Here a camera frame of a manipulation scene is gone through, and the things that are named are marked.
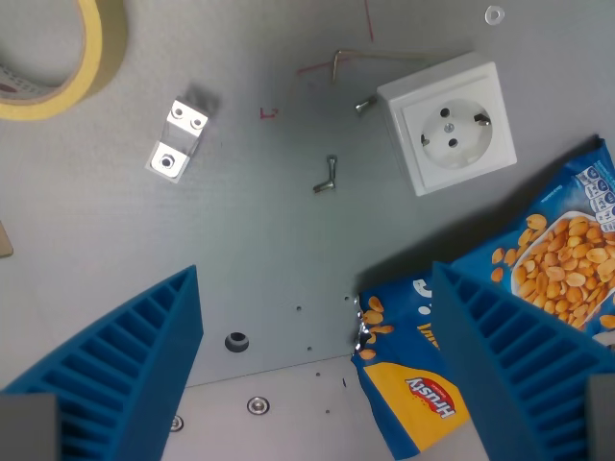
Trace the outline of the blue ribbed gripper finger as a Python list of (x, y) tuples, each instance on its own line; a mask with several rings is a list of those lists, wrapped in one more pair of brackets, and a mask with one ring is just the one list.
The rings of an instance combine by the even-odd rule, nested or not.
[(203, 338), (197, 269), (121, 304), (3, 389), (50, 394), (63, 460), (159, 460)]
[(614, 355), (491, 282), (432, 266), (435, 338), (491, 460), (586, 460), (585, 397)]

